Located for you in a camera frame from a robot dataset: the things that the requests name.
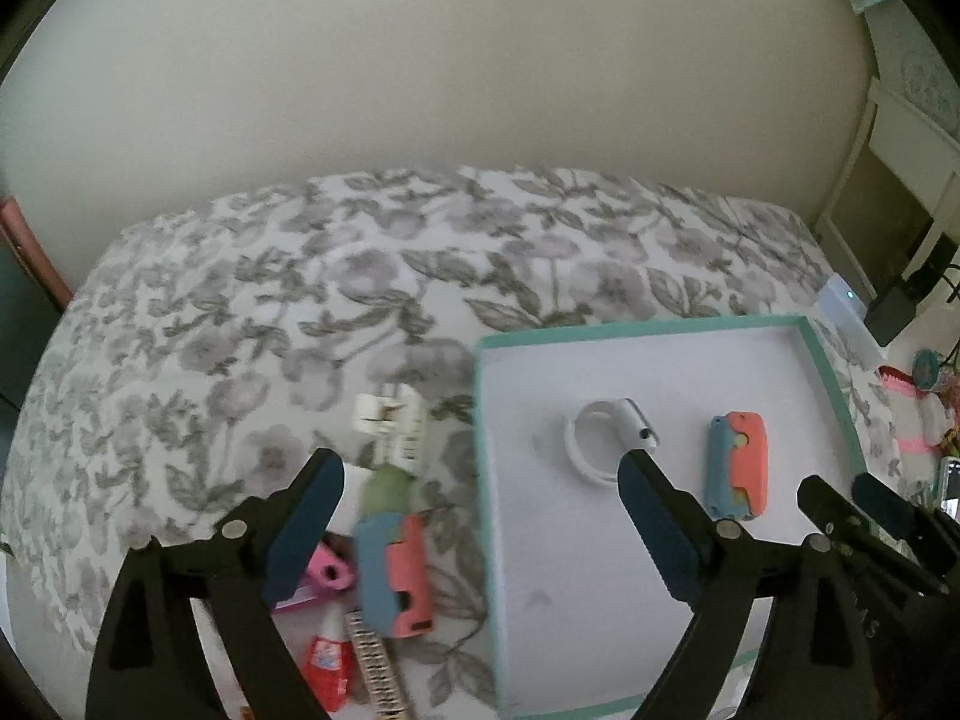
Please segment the small blue coral case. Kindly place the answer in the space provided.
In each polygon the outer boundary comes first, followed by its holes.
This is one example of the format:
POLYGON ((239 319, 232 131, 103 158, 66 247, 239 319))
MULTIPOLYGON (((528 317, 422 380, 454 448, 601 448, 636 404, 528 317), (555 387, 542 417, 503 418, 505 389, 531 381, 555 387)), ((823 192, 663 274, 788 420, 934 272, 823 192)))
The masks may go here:
POLYGON ((754 411, 711 419, 704 507, 713 518, 752 520, 768 507, 768 437, 754 411))

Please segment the red glue bottle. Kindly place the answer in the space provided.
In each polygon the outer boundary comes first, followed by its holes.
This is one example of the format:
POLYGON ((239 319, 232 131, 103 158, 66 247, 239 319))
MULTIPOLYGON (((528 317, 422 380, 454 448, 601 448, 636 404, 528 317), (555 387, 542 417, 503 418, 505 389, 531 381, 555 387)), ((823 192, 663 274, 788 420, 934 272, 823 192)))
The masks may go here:
POLYGON ((329 601, 309 639, 301 674, 327 713, 342 710, 350 700, 355 672, 353 645, 347 631, 347 610, 342 601, 329 601))

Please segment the pink kids smartwatch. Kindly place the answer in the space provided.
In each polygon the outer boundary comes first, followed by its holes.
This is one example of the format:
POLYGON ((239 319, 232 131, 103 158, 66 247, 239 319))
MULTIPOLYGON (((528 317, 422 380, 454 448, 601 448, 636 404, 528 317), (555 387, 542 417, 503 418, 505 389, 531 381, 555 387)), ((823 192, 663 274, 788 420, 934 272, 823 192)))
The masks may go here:
POLYGON ((304 578, 316 589, 334 593, 350 590, 355 583, 352 567, 325 543, 319 543, 309 557, 304 578))

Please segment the gold patterned lighter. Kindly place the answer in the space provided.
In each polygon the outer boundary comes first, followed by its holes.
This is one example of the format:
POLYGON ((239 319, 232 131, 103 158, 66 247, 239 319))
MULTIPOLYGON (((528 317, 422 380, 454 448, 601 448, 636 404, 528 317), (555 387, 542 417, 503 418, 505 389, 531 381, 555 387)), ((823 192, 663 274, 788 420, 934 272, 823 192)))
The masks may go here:
POLYGON ((359 678, 379 720, 413 720, 415 712, 398 679, 384 640, 366 626, 359 611, 345 614, 345 628, 358 663, 359 678))

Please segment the white smartwatch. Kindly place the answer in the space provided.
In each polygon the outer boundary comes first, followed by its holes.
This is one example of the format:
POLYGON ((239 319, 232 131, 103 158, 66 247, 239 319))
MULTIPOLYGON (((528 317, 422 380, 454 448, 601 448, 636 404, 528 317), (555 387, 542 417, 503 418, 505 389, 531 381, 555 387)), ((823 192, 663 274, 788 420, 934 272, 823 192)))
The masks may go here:
POLYGON ((631 450, 654 454, 658 431, 633 398, 591 401, 565 421, 563 444, 574 470, 590 483, 615 486, 631 450))

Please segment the large blue coral case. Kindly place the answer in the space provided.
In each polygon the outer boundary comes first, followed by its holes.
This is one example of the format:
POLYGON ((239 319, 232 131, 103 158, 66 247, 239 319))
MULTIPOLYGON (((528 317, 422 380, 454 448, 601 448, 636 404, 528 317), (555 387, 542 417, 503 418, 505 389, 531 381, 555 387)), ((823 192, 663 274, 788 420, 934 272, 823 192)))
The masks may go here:
POLYGON ((355 530, 361 616, 387 639, 410 639, 433 628, 433 595, 420 517, 377 512, 355 530))

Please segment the purple translucent lighter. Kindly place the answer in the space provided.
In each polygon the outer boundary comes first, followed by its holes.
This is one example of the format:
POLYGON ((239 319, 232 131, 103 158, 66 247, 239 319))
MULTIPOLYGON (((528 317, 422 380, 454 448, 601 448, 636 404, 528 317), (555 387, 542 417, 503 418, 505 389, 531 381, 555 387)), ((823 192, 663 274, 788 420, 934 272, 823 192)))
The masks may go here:
POLYGON ((272 613, 286 613, 287 611, 306 608, 306 606, 319 605, 319 603, 331 600, 336 594, 335 590, 331 590, 325 585, 317 585, 317 583, 309 582, 309 580, 303 580, 291 596, 288 596, 285 600, 277 601, 272 606, 272 613))

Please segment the white power adapter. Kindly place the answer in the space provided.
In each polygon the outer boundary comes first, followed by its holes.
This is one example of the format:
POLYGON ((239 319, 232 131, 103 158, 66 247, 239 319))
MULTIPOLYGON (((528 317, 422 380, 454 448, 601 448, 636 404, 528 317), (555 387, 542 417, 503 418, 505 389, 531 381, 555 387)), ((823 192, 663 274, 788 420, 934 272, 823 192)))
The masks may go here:
POLYGON ((337 502, 337 507, 331 516, 327 528, 331 532, 349 535, 355 528, 361 511, 361 498, 366 483, 373 477, 370 468, 345 463, 343 465, 343 491, 337 502))

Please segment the smartphone on stand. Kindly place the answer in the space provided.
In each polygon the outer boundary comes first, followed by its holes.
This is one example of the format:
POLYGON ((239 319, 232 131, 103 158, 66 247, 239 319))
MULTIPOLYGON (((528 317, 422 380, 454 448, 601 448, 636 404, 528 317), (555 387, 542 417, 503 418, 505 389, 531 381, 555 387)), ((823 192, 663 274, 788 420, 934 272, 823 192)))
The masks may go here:
POLYGON ((947 517, 960 520, 960 458, 955 455, 940 460, 935 502, 947 517))

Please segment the pink white crochet mat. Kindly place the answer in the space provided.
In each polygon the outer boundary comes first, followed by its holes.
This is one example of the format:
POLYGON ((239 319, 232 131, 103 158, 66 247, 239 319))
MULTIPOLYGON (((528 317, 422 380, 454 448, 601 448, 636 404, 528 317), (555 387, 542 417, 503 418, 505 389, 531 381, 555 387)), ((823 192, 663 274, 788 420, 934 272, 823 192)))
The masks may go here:
POLYGON ((944 397, 919 390, 913 379, 892 366, 882 366, 880 385, 889 397, 893 435, 908 455, 957 457, 957 410, 944 397))

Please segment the teal shallow box tray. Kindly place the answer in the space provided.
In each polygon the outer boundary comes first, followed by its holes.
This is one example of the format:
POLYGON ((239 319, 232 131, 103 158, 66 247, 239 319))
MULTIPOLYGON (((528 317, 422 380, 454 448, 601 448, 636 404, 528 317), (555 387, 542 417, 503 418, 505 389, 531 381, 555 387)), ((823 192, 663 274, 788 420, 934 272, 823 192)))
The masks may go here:
POLYGON ((759 539, 799 543, 807 476, 848 489, 866 460, 811 317, 653 320, 483 338, 475 456, 487 558, 494 700, 505 718, 596 718, 641 704, 690 610, 665 588, 615 486, 563 444, 591 401, 633 398, 661 438, 654 461, 704 495, 711 419, 754 411, 768 437, 759 539))

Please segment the round blue lid jar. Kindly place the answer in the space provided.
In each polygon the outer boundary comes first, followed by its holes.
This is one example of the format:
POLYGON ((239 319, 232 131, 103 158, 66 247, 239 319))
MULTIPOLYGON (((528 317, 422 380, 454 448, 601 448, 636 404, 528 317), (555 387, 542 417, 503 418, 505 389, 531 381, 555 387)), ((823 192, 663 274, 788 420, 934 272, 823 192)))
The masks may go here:
POLYGON ((939 392, 944 387, 949 372, 947 372, 944 358, 934 349, 919 349, 913 359, 911 378, 914 387, 921 392, 939 392))

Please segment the black plugged charger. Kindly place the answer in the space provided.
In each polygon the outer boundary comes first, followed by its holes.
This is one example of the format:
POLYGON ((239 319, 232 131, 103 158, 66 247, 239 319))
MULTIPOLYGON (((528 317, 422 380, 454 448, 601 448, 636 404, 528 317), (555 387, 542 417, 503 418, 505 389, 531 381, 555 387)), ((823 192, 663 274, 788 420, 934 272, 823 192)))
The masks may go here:
POLYGON ((898 278, 887 291, 878 294, 867 307, 864 323, 878 346, 889 346, 916 319, 924 288, 918 273, 898 278))

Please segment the white shelf unit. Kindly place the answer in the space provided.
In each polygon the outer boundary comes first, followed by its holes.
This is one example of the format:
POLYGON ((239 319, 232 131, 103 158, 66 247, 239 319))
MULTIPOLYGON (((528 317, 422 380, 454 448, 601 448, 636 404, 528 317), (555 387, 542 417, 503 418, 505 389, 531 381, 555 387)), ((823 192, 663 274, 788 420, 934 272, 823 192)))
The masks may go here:
POLYGON ((905 0, 848 0, 875 71, 815 234, 866 301, 958 239, 958 82, 905 0))

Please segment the grey floral blanket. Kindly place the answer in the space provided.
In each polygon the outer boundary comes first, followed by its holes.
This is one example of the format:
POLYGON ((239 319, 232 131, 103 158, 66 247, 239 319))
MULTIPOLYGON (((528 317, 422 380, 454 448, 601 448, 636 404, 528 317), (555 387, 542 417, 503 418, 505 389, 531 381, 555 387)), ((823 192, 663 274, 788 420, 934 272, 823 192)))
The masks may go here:
POLYGON ((827 257, 781 206, 584 169, 314 177, 129 227, 44 351, 2 486, 11 625, 53 710, 82 717, 122 559, 203 538, 316 447, 368 465, 350 411, 427 400, 436 629, 398 649, 427 718, 490 718, 493 653, 473 460, 475 348, 491 333, 805 314, 859 461, 901 486, 892 407, 815 305, 827 257))

